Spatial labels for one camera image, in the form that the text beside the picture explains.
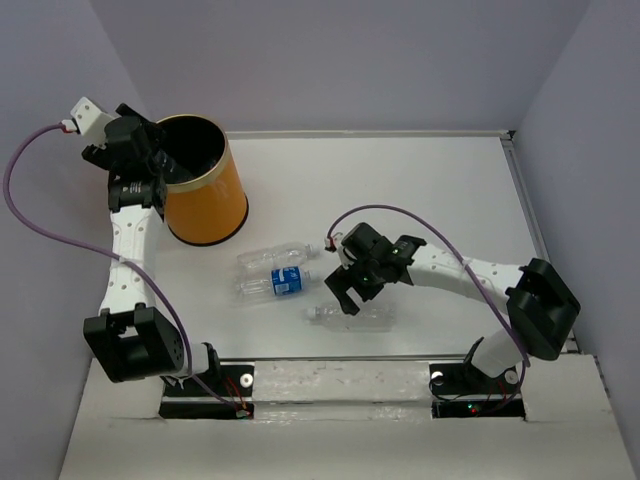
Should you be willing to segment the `clear bottle front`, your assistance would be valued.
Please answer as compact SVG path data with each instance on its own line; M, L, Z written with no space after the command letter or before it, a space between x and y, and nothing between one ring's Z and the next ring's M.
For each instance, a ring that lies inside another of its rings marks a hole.
M309 307L304 318L310 325L337 333L383 333L393 329L396 323L394 303L368 303L360 307L356 315L343 312L337 303L325 303Z

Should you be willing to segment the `blue label plastic bottle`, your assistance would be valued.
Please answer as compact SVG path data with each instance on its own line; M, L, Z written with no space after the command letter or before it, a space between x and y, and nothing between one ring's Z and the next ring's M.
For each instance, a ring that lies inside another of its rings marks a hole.
M316 271L287 266L240 278L235 293L242 302L260 303L299 296L319 281Z

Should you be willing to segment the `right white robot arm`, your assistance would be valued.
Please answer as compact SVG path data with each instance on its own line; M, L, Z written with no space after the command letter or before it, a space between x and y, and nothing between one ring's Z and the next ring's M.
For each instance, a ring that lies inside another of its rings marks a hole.
M445 395L484 393L518 364L557 360L581 311L556 269L540 258L526 265L482 261L410 235L390 241L364 222L327 236L325 248L340 264L324 283L347 316L359 316L388 284L442 290L483 302L497 315L500 329L476 340L443 373L437 389Z

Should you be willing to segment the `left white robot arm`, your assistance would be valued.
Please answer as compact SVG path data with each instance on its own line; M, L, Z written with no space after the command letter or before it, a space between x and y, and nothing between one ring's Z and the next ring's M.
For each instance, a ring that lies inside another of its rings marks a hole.
M162 127L125 104L109 114L83 97L71 116L88 142L83 159L109 174L113 233L108 285L98 314L84 321L86 342L114 383L171 377L198 394L215 392L221 365L214 347L189 342L175 309L156 306L166 300L154 264L167 184L191 172L166 152Z

